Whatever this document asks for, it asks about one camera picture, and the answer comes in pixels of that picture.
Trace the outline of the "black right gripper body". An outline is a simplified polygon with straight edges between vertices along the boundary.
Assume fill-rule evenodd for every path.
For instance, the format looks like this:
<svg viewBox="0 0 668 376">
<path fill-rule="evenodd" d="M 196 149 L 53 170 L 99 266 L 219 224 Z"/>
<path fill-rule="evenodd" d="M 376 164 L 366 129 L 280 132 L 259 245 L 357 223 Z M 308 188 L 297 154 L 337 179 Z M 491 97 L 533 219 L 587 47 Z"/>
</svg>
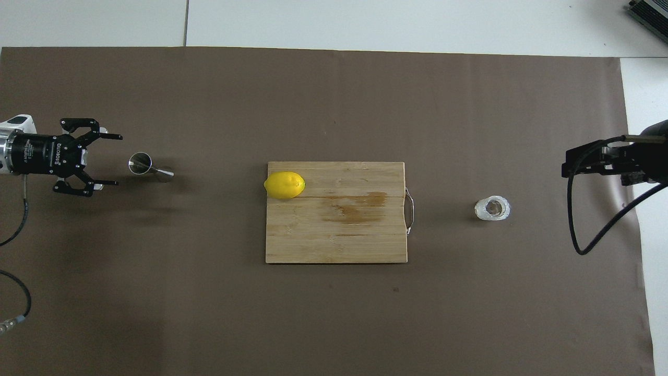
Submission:
<svg viewBox="0 0 668 376">
<path fill-rule="evenodd" d="M 667 121 L 658 122 L 645 128 L 639 135 L 625 135 L 625 141 L 632 145 L 626 148 L 637 169 L 621 175 L 621 185 L 640 183 L 667 184 Z"/>
</svg>

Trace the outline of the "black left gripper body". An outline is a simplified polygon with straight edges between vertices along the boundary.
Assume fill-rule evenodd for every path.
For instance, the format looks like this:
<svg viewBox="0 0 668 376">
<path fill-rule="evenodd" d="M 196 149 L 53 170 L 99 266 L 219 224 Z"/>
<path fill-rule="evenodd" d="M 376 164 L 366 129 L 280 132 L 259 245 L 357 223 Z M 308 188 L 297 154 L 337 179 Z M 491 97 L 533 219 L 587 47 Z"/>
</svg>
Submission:
<svg viewBox="0 0 668 376">
<path fill-rule="evenodd" d="M 69 178 L 86 168 L 86 148 L 70 135 L 17 134 L 10 143 L 14 174 L 53 174 Z"/>
</svg>

